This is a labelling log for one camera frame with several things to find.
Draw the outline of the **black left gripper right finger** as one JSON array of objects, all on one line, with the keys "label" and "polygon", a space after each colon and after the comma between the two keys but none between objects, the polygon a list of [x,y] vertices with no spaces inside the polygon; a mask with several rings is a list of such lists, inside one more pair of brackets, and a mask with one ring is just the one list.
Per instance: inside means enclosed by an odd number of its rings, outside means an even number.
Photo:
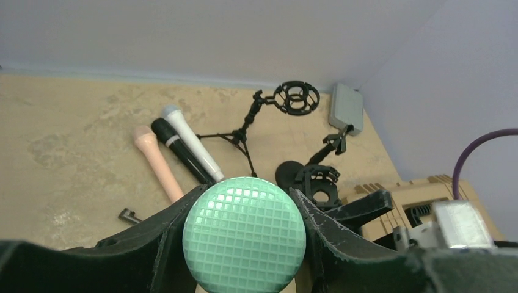
[{"label": "black left gripper right finger", "polygon": [[516,292],[515,248],[403,253],[366,240],[289,192],[304,220],[307,249],[298,292]]}]

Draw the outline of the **black round base clip stand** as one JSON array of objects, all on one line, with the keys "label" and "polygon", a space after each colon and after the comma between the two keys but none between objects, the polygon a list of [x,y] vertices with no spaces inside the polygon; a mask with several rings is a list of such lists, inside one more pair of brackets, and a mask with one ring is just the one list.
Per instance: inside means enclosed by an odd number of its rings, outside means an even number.
[{"label": "black round base clip stand", "polygon": [[300,170],[307,165],[318,165],[332,152],[341,155],[346,151],[346,136],[354,130],[353,125],[346,125],[338,134],[329,134],[323,138],[324,146],[315,153],[309,161],[303,165],[296,161],[285,161],[281,163],[275,171],[275,181],[277,185],[287,190],[294,183],[295,177]]}]

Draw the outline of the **green microphone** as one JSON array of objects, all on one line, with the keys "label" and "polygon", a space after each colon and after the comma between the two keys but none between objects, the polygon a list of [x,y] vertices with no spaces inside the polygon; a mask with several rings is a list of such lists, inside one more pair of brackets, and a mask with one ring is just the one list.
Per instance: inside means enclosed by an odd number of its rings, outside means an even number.
[{"label": "green microphone", "polygon": [[206,292],[281,292],[294,280],[306,246],[294,201],[277,185],[254,177],[209,187],[183,227],[186,265]]}]

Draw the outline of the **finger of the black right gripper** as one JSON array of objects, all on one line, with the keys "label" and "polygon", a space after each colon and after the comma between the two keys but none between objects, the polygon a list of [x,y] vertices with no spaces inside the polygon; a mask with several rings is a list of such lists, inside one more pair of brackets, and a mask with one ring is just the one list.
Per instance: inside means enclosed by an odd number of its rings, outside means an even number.
[{"label": "finger of the black right gripper", "polygon": [[364,224],[390,212],[392,209],[391,192],[377,190],[356,201],[330,209],[325,214],[351,231],[359,233]]}]

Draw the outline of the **black shock mount round stand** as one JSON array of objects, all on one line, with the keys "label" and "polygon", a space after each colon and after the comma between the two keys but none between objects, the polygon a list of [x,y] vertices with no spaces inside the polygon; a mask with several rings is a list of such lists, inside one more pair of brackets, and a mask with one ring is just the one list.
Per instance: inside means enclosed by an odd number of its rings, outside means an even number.
[{"label": "black shock mount round stand", "polygon": [[[336,183],[340,173],[333,167],[323,165],[306,165],[298,171],[294,182],[301,187],[304,195],[311,200],[317,208],[328,211],[341,205],[338,197]],[[326,201],[319,201],[315,195],[322,192],[327,195]]]}]

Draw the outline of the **pink microphone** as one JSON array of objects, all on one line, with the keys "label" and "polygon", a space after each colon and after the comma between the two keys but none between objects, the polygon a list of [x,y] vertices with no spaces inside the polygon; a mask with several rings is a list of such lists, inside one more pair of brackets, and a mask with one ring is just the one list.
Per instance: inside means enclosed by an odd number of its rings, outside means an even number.
[{"label": "pink microphone", "polygon": [[149,126],[137,126],[133,131],[134,144],[146,157],[158,181],[172,203],[184,195],[178,181],[162,155],[156,134]]}]

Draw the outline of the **black tripod shock mount stand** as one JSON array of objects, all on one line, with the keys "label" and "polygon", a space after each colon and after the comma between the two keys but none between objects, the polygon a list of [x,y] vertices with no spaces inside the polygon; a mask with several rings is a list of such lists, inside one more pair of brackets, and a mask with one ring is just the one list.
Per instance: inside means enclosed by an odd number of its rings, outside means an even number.
[{"label": "black tripod shock mount stand", "polygon": [[267,118],[275,118],[277,112],[285,116],[301,117],[317,110],[320,101],[320,92],[311,84],[304,81],[287,81],[280,84],[270,95],[262,90],[256,91],[252,96],[252,104],[244,117],[243,124],[230,132],[215,134],[198,134],[198,139],[221,138],[237,150],[247,159],[250,167],[250,175],[257,176],[254,168],[248,139],[252,137],[250,130],[260,129],[263,132],[275,131],[281,122],[275,119],[267,122]]}]

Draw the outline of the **black microphone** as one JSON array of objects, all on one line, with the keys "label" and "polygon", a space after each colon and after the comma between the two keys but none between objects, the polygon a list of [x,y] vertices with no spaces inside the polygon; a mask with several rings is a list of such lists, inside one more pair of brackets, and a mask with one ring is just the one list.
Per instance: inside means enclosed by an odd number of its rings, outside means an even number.
[{"label": "black microphone", "polygon": [[169,122],[163,118],[157,118],[151,123],[151,130],[158,140],[176,155],[200,184],[213,185],[215,183],[212,176],[202,167],[200,161],[192,154]]}]

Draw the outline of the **white microphone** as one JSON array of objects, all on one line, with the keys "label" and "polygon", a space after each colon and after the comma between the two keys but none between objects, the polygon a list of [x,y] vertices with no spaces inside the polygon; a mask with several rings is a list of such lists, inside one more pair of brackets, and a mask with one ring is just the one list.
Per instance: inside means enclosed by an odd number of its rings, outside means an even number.
[{"label": "white microphone", "polygon": [[207,149],[202,145],[200,139],[188,125],[182,110],[173,104],[167,105],[162,110],[162,117],[165,119],[176,132],[184,144],[189,148],[191,153],[200,162],[205,171],[215,180],[222,181],[225,178],[220,166],[216,163]]}]

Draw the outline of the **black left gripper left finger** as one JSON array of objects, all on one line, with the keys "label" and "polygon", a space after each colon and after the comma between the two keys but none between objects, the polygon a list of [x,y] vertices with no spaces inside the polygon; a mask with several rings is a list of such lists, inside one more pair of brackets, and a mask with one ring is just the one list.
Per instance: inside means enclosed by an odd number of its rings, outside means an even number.
[{"label": "black left gripper left finger", "polygon": [[206,189],[192,189],[92,248],[57,251],[2,240],[1,292],[195,292],[182,235],[189,210]]}]

